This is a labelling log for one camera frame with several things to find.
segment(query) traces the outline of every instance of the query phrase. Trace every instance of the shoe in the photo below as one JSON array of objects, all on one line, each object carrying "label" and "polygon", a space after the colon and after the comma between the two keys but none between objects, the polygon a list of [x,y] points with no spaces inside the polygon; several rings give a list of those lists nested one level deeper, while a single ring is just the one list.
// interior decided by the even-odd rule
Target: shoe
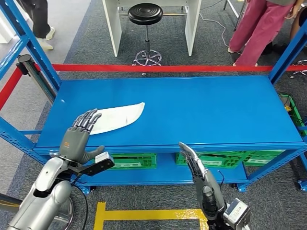
[{"label": "shoe", "polygon": [[[232,64],[232,66],[237,66],[236,65],[236,63],[234,63],[234,64]],[[255,67],[257,67],[258,66],[258,63],[256,63],[256,65],[255,65]]]},{"label": "shoe", "polygon": [[271,54],[273,52],[273,42],[270,42],[265,46],[261,55]]},{"label": "shoe", "polygon": [[234,51],[231,50],[231,48],[228,47],[228,50],[227,50],[228,53],[233,54],[234,53]]},{"label": "shoe", "polygon": [[287,47],[288,47],[287,44],[284,45],[274,44],[273,45],[273,51],[279,55],[282,55],[287,49]]},{"label": "shoe", "polygon": [[54,32],[55,32],[54,27],[51,26],[50,31],[46,36],[46,40],[47,41],[51,40],[53,38],[53,35],[54,34]]},{"label": "shoe", "polygon": [[46,42],[46,39],[39,38],[39,37],[37,37],[36,39],[42,46],[42,48],[43,50],[53,50],[53,46],[48,44]]}]

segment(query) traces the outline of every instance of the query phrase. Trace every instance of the robotic arm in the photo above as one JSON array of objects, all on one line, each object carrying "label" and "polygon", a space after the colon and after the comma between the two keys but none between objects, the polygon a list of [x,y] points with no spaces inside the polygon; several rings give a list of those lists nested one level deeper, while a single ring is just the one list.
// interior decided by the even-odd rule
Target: robotic arm
[{"label": "robotic arm", "polygon": [[[60,144],[59,157],[51,158],[43,166],[19,211],[10,222],[8,230],[46,230],[70,195],[70,178],[73,174],[93,176],[114,166],[111,156],[103,153],[104,146],[92,152],[85,151],[89,133],[101,116],[95,115],[96,112],[95,109],[80,115],[67,130]],[[83,166],[92,159],[95,159],[94,164]]]},{"label": "robotic arm", "polygon": [[196,186],[197,200],[208,219],[209,230],[249,230],[250,208],[236,198],[225,203],[220,187],[200,159],[189,146],[179,142],[180,153],[185,156]]},{"label": "robotic arm", "polygon": [[[68,200],[72,186],[80,175],[93,176],[114,166],[104,147],[85,152],[89,133],[101,116],[97,109],[77,117],[67,130],[60,146],[59,157],[48,160],[10,222],[8,230],[46,230],[62,204]],[[181,153],[186,157],[197,189],[198,201],[208,219],[209,230],[249,230],[250,208],[234,200],[226,204],[213,175],[203,165],[191,148],[180,142]],[[95,159],[94,164],[84,165]],[[73,175],[76,179],[71,184]]]}]

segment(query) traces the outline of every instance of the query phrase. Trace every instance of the red barrier rope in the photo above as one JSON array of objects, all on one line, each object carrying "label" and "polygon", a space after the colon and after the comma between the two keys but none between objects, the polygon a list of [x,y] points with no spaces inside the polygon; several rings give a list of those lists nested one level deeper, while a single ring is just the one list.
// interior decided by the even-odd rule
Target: red barrier rope
[{"label": "red barrier rope", "polygon": [[[57,71],[84,72],[267,72],[272,66],[132,66],[132,65],[62,65],[53,64]],[[306,66],[289,66],[287,71],[306,70]]]},{"label": "red barrier rope", "polygon": [[[272,66],[132,66],[132,65],[64,65],[54,64],[57,71],[83,71],[83,72],[267,72]],[[305,66],[289,66],[287,71],[306,70]],[[15,71],[0,92],[0,110],[9,98],[22,76],[20,69]]]},{"label": "red barrier rope", "polygon": [[7,102],[22,75],[23,73],[20,69],[16,68],[7,83],[5,83],[5,87],[0,92],[0,110]]}]

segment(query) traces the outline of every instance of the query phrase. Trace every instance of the stool seat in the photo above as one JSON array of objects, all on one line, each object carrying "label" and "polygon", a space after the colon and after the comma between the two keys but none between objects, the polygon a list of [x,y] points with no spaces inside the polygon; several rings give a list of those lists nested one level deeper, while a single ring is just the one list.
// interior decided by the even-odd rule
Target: stool seat
[{"label": "stool seat", "polygon": [[156,4],[141,3],[130,8],[128,17],[135,24],[152,25],[162,19],[163,10]]}]

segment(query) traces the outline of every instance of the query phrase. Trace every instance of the lower shelf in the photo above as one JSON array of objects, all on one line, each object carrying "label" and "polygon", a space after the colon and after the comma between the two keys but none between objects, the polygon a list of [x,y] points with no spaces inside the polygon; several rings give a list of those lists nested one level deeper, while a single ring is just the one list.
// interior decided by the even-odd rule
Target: lower shelf
[{"label": "lower shelf", "polygon": [[[242,163],[234,169],[209,168],[216,179],[221,183],[244,183],[247,173]],[[159,153],[157,155],[156,169],[107,170],[93,177],[82,176],[84,186],[102,185],[159,185],[159,184],[193,184],[192,176],[188,166],[176,165],[175,153]]]}]

